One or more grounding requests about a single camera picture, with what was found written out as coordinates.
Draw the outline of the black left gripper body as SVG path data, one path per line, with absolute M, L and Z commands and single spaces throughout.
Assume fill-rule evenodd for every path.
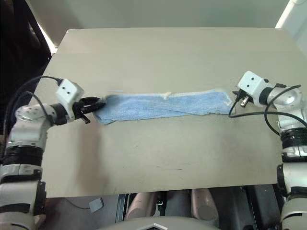
M 77 119 L 82 119 L 83 122 L 86 124 L 90 123 L 91 121 L 89 120 L 88 117 L 86 117 L 85 114 L 90 113 L 88 107 L 89 107 L 89 102 L 90 100 L 88 98 L 82 98 L 80 101 L 75 102 L 72 106 L 72 110 L 74 113 L 75 120 Z

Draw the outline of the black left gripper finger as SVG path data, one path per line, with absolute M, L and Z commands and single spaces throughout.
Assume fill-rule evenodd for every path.
M 84 106 L 103 106 L 104 100 L 98 97 L 84 97 L 82 98 L 82 103 Z
M 99 109 L 102 109 L 106 105 L 105 102 L 96 102 L 94 104 L 84 106 L 83 107 L 83 113 L 88 114 L 88 113 L 93 113 Z

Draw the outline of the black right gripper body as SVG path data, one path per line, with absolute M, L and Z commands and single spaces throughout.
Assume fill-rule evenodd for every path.
M 240 101 L 242 101 L 244 99 L 244 97 L 248 96 L 249 97 L 249 103 L 253 102 L 253 98 L 247 92 L 245 92 L 242 89 L 238 89 L 238 90 L 241 90 L 241 99 L 240 99 Z

